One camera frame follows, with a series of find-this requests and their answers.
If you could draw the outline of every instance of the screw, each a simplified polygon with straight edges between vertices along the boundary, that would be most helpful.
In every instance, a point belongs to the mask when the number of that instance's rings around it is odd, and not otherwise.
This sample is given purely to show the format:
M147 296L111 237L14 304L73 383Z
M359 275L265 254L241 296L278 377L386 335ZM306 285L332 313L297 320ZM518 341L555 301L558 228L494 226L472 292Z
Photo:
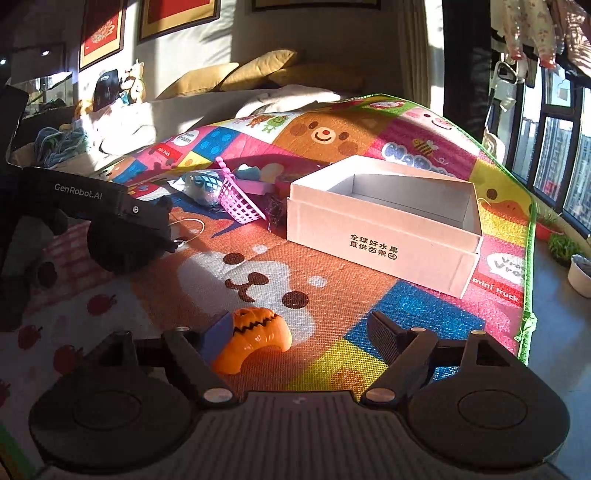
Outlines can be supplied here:
M230 401L234 395L227 388L210 388L203 394L203 398L211 403Z
M376 403L387 403L396 398L396 393L389 388L372 388L365 393L365 398Z

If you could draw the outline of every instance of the building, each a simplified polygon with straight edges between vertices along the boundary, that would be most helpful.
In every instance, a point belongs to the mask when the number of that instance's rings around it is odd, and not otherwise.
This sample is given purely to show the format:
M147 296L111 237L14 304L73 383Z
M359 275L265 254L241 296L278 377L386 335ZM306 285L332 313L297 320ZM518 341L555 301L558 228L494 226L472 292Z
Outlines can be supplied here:
M556 200L569 153L571 130L560 128L561 121L548 118L544 144L534 186ZM521 122L513 173L527 180L534 154L538 122L524 118ZM572 182L564 210L591 230L591 137L581 135Z

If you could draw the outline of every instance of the orange pumpkin toy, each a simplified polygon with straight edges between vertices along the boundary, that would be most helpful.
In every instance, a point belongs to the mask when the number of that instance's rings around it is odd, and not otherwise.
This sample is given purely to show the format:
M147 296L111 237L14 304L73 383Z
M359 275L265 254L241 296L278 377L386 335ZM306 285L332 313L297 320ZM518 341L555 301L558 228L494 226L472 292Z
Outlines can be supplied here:
M234 333L213 363L221 374L236 375L246 357L259 348L277 346L282 352L291 348L291 332L282 316L269 309L250 307L232 313Z

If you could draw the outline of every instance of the potted plant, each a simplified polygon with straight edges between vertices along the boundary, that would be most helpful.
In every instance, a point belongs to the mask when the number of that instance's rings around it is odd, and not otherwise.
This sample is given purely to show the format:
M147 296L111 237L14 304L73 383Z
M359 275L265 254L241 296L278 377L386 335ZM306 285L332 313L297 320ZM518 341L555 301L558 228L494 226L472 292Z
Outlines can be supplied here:
M562 233L552 233L550 235L548 249L552 257L563 267L570 265L570 257L582 253L579 244Z
M583 297L591 299L591 259L573 255L570 262L569 283Z
M552 233L562 234L562 231L556 225L557 220L558 215L552 210L548 210L543 215L538 215L535 226L535 237L543 242L548 242Z

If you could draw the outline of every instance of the red painting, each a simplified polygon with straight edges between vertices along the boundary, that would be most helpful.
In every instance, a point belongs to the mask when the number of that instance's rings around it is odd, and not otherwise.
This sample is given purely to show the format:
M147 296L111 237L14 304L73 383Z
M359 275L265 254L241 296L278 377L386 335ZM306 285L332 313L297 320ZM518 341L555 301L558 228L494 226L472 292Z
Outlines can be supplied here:
M151 0L148 7L148 22L154 23L208 3L209 0Z
M123 48L126 0L86 0L80 70Z
M219 0L142 0L139 41L219 18Z

